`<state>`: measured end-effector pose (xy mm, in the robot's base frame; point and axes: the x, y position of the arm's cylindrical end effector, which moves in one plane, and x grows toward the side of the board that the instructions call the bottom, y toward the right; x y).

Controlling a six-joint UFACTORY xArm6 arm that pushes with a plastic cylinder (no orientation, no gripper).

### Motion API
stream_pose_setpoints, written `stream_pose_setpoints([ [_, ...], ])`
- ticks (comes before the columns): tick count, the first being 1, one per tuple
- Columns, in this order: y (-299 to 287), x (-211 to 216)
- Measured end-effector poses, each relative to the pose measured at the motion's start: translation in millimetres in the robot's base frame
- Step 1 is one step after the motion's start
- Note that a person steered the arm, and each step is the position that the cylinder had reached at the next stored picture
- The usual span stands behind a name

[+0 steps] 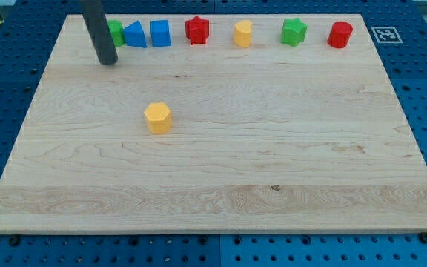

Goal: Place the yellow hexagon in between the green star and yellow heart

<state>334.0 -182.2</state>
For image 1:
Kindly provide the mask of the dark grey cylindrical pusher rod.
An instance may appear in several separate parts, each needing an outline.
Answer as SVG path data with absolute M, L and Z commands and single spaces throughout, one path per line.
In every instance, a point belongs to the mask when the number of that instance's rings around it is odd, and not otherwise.
M 102 1 L 79 0 L 79 5 L 99 63 L 105 66 L 114 65 L 118 61 L 118 55 Z

